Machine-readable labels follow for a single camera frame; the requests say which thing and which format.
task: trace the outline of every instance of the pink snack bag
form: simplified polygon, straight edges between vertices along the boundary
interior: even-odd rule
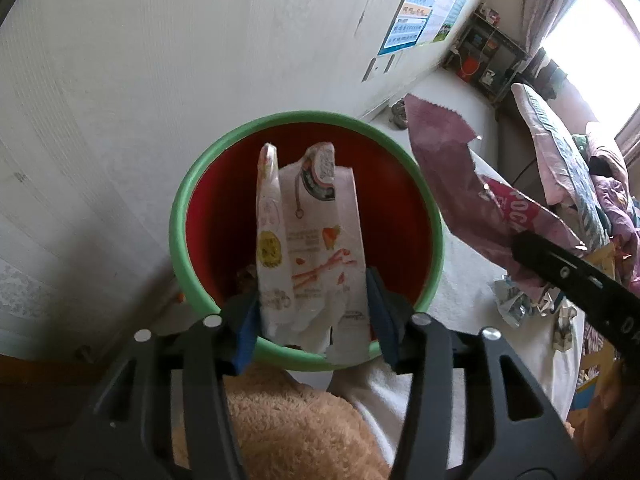
[[[551,211],[476,168],[468,148],[476,134],[460,115],[410,94],[404,106],[415,159],[449,230],[538,301],[545,284],[513,259],[513,235],[530,230],[578,255],[580,239]]]

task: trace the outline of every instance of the textured wallpaper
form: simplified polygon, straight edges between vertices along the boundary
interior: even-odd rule
[[[152,316],[172,200],[207,146],[283,110],[361,116],[438,62],[447,42],[361,82],[399,2],[17,0],[0,27],[0,352],[100,355]]]

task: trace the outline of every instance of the yellow circular label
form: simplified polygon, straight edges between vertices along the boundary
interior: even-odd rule
[[[282,263],[280,240],[271,231],[262,231],[258,235],[258,259],[261,264],[270,269]]]

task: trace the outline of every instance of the metal screw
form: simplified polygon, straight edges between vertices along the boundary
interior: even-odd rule
[[[425,314],[424,312],[416,312],[411,316],[411,321],[419,326],[427,326],[431,322],[431,316],[429,316],[429,314]]]
[[[492,326],[488,326],[484,330],[482,330],[482,337],[488,339],[489,341],[498,341],[502,337],[502,334],[497,328]]]
[[[139,343],[149,341],[151,339],[151,330],[149,330],[148,328],[143,328],[142,330],[138,330],[136,332],[136,335],[133,336],[133,339],[135,339]]]
[[[222,318],[218,314],[211,314],[202,320],[202,324],[208,328],[214,328],[222,324]]]

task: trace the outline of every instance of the poster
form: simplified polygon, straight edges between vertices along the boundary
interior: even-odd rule
[[[458,16],[462,11],[462,7],[465,6],[466,1],[467,0],[456,0],[454,2],[447,17],[444,19],[442,26],[440,27],[440,30],[438,31],[436,36],[433,38],[434,42],[442,41],[449,35],[449,32],[451,31],[451,27],[453,27],[453,24],[456,23],[456,20],[458,19]]]
[[[460,2],[460,9],[454,16],[453,10]],[[448,21],[453,17],[455,22],[465,2],[466,0],[402,0],[378,55],[434,41],[442,35],[443,27],[448,34]]]

